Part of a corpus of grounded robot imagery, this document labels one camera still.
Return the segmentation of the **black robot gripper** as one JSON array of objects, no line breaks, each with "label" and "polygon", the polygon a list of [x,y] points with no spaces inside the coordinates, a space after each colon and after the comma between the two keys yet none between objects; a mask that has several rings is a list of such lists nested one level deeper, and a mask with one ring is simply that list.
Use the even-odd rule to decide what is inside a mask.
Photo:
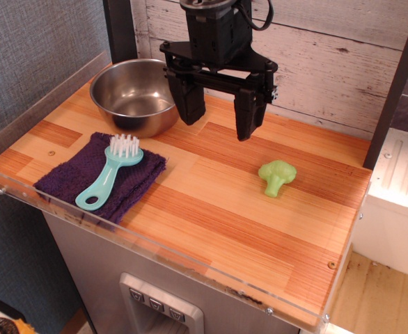
[{"label": "black robot gripper", "polygon": [[[269,28],[274,18],[270,6],[262,26],[253,22],[251,6],[183,6],[188,41],[165,41],[159,47],[172,71],[191,75],[213,90],[228,92],[228,86],[243,80],[222,75],[221,70],[247,72],[249,89],[235,94],[235,121],[239,141],[249,139],[262,125],[266,104],[276,99],[274,73],[278,65],[256,53],[251,46],[254,31]],[[171,95],[186,125],[205,113],[203,87],[189,77],[167,75]]]}]

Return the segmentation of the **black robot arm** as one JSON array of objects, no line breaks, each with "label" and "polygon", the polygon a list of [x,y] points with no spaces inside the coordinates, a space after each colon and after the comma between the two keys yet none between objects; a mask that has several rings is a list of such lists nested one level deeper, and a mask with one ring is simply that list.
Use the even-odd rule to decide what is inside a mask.
[{"label": "black robot arm", "polygon": [[274,9],[257,26],[250,1],[181,1],[180,6],[189,40],[165,41],[160,47],[180,118],[192,125],[205,114],[206,88],[231,94],[237,137],[245,141],[262,125],[266,106],[276,99],[278,65],[251,47],[253,32],[269,27]]}]

